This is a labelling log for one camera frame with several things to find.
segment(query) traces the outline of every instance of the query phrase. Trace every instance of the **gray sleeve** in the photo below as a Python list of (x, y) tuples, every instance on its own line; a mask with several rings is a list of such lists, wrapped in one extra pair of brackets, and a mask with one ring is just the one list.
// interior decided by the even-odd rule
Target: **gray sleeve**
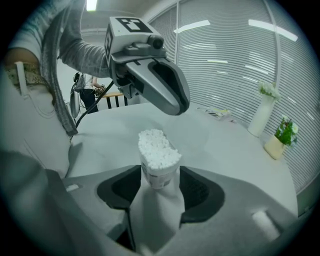
[(81, 35), (81, 18), (86, 0), (74, 0), (61, 40), (59, 57), (71, 68), (98, 78), (109, 77), (105, 49), (87, 43)]

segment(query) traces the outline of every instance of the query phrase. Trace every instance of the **black cable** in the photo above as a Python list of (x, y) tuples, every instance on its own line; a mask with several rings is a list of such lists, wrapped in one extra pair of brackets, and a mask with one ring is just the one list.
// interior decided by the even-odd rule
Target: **black cable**
[(81, 103), (81, 106), (82, 106), (82, 108), (86, 108), (83, 104), (82, 104), (82, 101), (81, 101), (81, 93), (79, 93), (80, 94), (80, 103)]
[(89, 107), (89, 109), (81, 115), (81, 117), (79, 118), (79, 120), (76, 122), (76, 125), (75, 125), (76, 128), (78, 128), (78, 125), (80, 124), (80, 121), (82, 120), (82, 118), (84, 118), (85, 115), (86, 115), (88, 112), (90, 112), (90, 111), (98, 104), (98, 102), (102, 99), (102, 97), (106, 94), (107, 91), (109, 91), (109, 89), (110, 89), (113, 85), (114, 85), (114, 81), (111, 81), (111, 83), (108, 85), (107, 88), (105, 88), (105, 90), (103, 91), (103, 93), (101, 93), (101, 95), (100, 95), (99, 98), (95, 101), (95, 103), (92, 104), (92, 106)]

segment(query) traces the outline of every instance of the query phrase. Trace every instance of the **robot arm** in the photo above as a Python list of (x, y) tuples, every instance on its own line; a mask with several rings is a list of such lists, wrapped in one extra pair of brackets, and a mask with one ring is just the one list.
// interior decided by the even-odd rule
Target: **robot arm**
[(166, 58), (163, 44), (161, 35), (139, 18), (109, 18), (104, 47), (119, 91), (128, 99), (142, 95), (166, 114), (180, 115), (190, 105), (189, 86), (180, 68)]

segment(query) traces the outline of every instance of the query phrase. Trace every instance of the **flower pot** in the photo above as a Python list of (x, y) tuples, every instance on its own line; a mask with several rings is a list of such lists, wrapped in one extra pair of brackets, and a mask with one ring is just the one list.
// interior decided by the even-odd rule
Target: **flower pot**
[(259, 137), (264, 131), (267, 122), (274, 109), (275, 99), (273, 97), (262, 95), (261, 103), (251, 120), (248, 131), (253, 136)]
[(273, 135), (263, 148), (273, 159), (278, 160), (284, 153), (286, 147), (286, 145)]

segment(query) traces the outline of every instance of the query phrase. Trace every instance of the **green plant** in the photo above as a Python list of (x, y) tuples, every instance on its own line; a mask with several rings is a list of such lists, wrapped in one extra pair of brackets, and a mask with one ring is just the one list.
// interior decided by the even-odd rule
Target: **green plant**
[(298, 131), (299, 127), (289, 117), (283, 115), (274, 136), (284, 145), (292, 146), (293, 143), (297, 143)]

